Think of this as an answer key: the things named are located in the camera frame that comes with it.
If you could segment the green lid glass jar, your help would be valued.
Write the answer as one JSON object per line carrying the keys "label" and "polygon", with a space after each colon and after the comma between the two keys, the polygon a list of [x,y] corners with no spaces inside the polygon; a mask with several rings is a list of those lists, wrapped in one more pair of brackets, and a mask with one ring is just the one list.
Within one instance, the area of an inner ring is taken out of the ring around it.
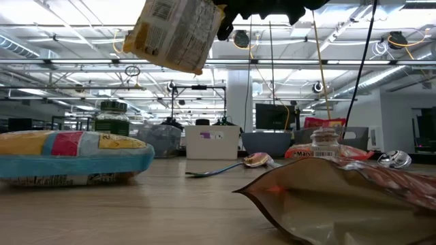
{"label": "green lid glass jar", "polygon": [[127,104],[118,101],[102,101],[100,113],[95,118],[95,131],[115,135],[129,135],[129,118],[125,114]]}

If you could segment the small cork glass jar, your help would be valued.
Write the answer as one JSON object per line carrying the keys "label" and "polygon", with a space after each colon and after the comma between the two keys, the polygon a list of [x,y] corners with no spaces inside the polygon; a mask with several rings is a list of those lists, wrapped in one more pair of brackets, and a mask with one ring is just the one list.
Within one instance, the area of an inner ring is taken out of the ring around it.
{"label": "small cork glass jar", "polygon": [[339,157],[341,145],[338,143],[339,136],[333,128],[315,130],[310,136],[312,139],[311,151],[314,157]]}

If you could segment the small black background monitor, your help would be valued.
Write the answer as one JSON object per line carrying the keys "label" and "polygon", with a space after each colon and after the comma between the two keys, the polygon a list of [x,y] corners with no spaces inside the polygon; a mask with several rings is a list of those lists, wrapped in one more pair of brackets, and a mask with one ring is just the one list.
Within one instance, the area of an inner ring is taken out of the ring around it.
{"label": "small black background monitor", "polygon": [[33,120],[31,118],[9,118],[9,131],[29,131],[33,128]]}

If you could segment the brown orange foil pouch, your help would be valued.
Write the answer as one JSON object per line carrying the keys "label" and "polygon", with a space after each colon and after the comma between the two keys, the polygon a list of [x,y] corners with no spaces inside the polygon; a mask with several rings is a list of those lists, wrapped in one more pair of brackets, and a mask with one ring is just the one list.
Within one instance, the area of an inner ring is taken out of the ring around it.
{"label": "brown orange foil pouch", "polygon": [[436,175],[306,158],[238,192],[303,245],[436,245]]}

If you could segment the blue yellow noodle packet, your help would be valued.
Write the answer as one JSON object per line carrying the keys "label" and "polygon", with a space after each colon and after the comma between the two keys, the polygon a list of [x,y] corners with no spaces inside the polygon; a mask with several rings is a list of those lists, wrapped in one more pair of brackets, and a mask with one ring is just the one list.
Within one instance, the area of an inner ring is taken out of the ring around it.
{"label": "blue yellow noodle packet", "polygon": [[14,186],[85,186],[124,182],[147,170],[152,145],[94,131],[0,134],[0,182]]}

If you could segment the iridescent spoon teal handle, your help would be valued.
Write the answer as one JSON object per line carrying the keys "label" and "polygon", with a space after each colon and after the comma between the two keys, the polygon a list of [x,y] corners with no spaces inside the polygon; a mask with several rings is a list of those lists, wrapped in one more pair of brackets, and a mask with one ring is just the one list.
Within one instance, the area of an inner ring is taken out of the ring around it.
{"label": "iridescent spoon teal handle", "polygon": [[276,167],[277,164],[273,160],[273,158],[265,153],[265,152],[257,152],[254,154],[250,154],[248,157],[245,157],[241,162],[235,163],[233,165],[229,165],[227,167],[224,167],[222,169],[217,169],[213,171],[207,171],[202,173],[195,173],[195,172],[188,172],[186,171],[185,174],[188,176],[191,176],[193,178],[206,178],[210,176],[215,176],[217,174],[221,174],[223,172],[226,172],[232,168],[243,166],[246,168],[257,168],[257,167]]}

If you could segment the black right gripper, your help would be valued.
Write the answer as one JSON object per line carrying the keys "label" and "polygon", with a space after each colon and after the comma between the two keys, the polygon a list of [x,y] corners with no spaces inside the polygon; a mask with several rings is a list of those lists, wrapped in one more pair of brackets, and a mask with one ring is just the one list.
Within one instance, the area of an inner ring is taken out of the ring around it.
{"label": "black right gripper", "polygon": [[270,15],[286,15],[293,25],[305,15],[305,7],[299,0],[231,0],[231,7],[219,5],[223,18],[217,32],[219,41],[226,40],[234,27],[234,19],[240,14],[243,19],[258,15],[262,20]]}

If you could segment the blue bowl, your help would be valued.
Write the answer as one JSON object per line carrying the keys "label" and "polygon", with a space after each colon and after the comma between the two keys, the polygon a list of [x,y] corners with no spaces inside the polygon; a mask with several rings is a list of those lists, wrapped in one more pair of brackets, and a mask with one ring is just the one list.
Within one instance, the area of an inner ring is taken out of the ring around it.
{"label": "blue bowl", "polygon": [[291,133],[243,133],[242,143],[248,154],[264,152],[283,157],[294,143]]}

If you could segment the white plastic bin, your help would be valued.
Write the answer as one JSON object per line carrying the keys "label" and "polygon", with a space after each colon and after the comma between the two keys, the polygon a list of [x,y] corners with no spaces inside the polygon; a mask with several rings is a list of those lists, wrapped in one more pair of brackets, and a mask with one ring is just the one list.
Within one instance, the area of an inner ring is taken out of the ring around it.
{"label": "white plastic bin", "polygon": [[238,126],[198,125],[185,127],[188,159],[236,160],[240,128]]}

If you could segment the black background frame rig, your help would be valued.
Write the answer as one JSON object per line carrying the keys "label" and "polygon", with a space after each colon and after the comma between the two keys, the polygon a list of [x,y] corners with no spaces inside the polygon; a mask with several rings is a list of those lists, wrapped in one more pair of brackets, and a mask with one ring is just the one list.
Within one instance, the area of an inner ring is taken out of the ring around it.
{"label": "black background frame rig", "polygon": [[227,93],[225,86],[208,86],[203,84],[191,85],[191,86],[177,86],[175,83],[169,83],[169,90],[171,94],[171,113],[170,113],[170,122],[173,123],[176,121],[174,118],[174,102],[176,98],[181,95],[186,89],[190,89],[192,91],[207,91],[212,90],[216,95],[223,101],[223,117],[226,118],[227,115]]}

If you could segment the orange noodle packet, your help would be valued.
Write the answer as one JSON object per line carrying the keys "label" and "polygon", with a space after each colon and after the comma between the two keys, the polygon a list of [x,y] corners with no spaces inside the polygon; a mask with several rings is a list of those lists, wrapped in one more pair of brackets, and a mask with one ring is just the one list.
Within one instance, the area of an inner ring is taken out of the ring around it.
{"label": "orange noodle packet", "polygon": [[308,157],[342,157],[357,161],[365,161],[370,159],[373,155],[373,151],[367,152],[346,145],[312,147],[312,144],[299,144],[291,146],[286,151],[285,158],[297,160]]}

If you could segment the red yellow noodle packet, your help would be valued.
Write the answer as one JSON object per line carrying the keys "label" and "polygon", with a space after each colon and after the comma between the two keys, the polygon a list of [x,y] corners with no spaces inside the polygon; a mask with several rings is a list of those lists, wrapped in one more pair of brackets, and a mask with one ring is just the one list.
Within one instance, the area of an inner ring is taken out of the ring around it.
{"label": "red yellow noodle packet", "polygon": [[306,117],[304,121],[304,128],[342,127],[345,125],[345,123],[345,118],[321,119]]}

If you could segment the black computer monitor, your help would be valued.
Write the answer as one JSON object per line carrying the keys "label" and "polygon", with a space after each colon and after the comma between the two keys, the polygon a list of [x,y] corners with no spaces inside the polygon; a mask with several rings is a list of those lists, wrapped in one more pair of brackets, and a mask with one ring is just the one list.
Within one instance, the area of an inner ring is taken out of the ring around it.
{"label": "black computer monitor", "polygon": [[262,103],[255,105],[256,129],[291,130],[292,123],[295,123],[294,106]]}

